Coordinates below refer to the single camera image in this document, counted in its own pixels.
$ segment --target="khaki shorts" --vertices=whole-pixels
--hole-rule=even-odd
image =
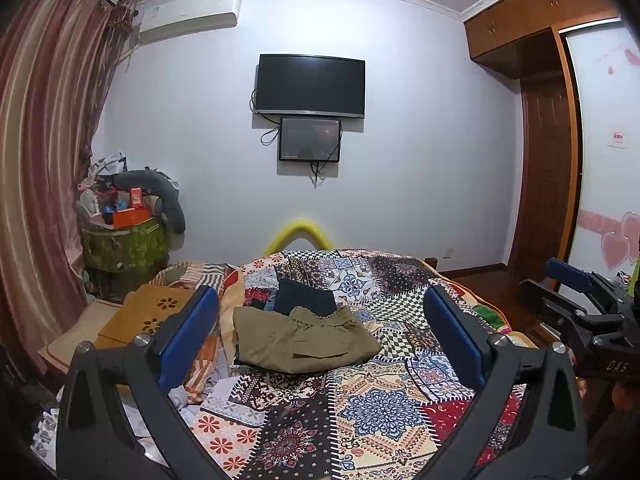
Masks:
[[[359,364],[381,349],[348,307],[318,317],[301,306],[289,316],[237,306],[234,327],[242,362],[289,374]]]

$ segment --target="bedroom wall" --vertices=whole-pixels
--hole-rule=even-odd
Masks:
[[[249,110],[260,53],[366,60],[366,119],[345,123],[340,163],[317,188],[308,165],[260,144],[270,123]],[[187,232],[173,260],[242,264],[310,218],[336,246],[482,266],[507,243],[515,95],[469,60],[463,24],[432,10],[242,0],[237,27],[142,46],[118,68],[94,153],[180,181]]]
[[[513,153],[514,176],[511,188],[511,213],[509,217],[509,225],[507,227],[507,235],[504,243],[504,254],[502,262],[507,265],[511,256],[511,247],[513,245],[513,237],[516,234],[516,225],[518,223],[518,209],[520,208],[520,191],[522,188],[522,166],[524,164],[524,118],[522,116],[522,94],[520,92],[520,80],[513,81],[513,101],[515,115],[515,143]]]

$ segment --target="brown curtain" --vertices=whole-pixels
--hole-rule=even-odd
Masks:
[[[30,0],[0,39],[0,342],[18,371],[25,352],[44,370],[86,306],[76,186],[130,19],[129,2]]]

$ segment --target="patchwork quilt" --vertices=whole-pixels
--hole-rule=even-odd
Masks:
[[[425,321],[422,297],[429,286],[443,285],[464,312],[477,316],[464,292],[415,258],[366,250],[277,253],[226,277],[225,350],[234,346],[232,326],[223,326],[233,303],[225,296],[241,298],[244,286],[244,304],[267,301],[280,278],[331,290],[382,350],[362,365],[315,374],[232,367],[230,394],[209,394],[191,431],[234,479],[413,478],[474,396]],[[480,462],[504,443],[521,397],[514,388]]]

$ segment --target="blue gripper pad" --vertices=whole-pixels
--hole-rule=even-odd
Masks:
[[[482,390],[491,359],[488,334],[482,326],[463,313],[441,285],[425,291],[424,317],[460,383],[476,392]]]
[[[201,288],[205,290],[198,289],[192,298],[196,305],[160,354],[158,385],[164,394],[182,384],[204,339],[218,318],[216,290],[211,287]]]
[[[546,261],[545,274],[552,280],[556,280],[556,282],[560,282],[581,294],[593,291],[590,275],[555,258]]]

